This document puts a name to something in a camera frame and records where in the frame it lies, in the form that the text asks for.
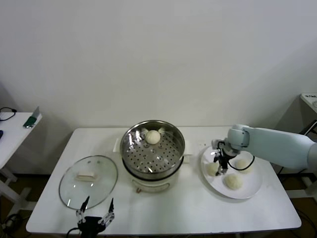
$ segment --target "steamed bun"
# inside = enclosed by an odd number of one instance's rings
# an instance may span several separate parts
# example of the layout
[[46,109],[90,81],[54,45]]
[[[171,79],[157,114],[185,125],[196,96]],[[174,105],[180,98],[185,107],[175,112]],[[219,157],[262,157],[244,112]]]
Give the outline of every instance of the steamed bun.
[[207,174],[209,176],[216,176],[218,171],[219,164],[218,163],[209,163],[206,165]]
[[224,177],[224,182],[228,188],[238,190],[242,187],[243,181],[240,175],[230,174]]
[[160,141],[160,134],[157,130],[150,130],[146,136],[145,140],[151,145],[155,145]]

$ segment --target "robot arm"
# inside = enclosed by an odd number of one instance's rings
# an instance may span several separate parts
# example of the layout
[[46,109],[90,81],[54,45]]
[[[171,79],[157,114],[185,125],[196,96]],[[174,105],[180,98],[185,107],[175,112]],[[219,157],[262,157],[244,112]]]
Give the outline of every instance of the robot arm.
[[240,151],[247,151],[287,168],[317,169],[317,143],[305,135],[237,124],[229,130],[222,144],[226,160],[234,158]]

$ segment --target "small white table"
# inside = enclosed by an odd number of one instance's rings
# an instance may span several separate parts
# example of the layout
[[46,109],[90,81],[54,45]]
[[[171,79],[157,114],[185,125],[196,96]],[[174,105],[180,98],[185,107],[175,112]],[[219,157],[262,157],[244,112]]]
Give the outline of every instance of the small white table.
[[[0,113],[0,118],[5,119],[13,113]],[[28,202],[25,200],[31,189],[26,187],[22,190],[21,194],[16,193],[8,185],[9,183],[17,180],[7,168],[5,164],[11,158],[13,153],[19,148],[24,139],[34,129],[24,128],[23,125],[32,113],[16,113],[14,117],[9,120],[0,121],[0,130],[3,131],[3,136],[0,139],[0,173],[7,177],[5,182],[0,181],[0,193],[7,199],[14,203],[8,215],[15,214],[19,210],[33,210],[36,202]],[[41,120],[42,115],[39,115],[36,124]]]
[[136,193],[120,155],[113,153],[126,128],[80,128],[74,131],[27,223],[31,233],[65,234],[77,226],[75,210],[62,204],[58,186],[70,166],[91,155],[111,157],[118,167],[118,181],[110,196],[88,209],[86,216],[103,216],[114,198],[115,219],[101,234],[218,234],[298,228],[301,220],[269,162],[256,158],[263,184],[246,200],[234,200],[213,190],[198,169],[199,153],[212,139],[223,139],[230,127],[179,127],[194,151],[180,168],[171,189]]

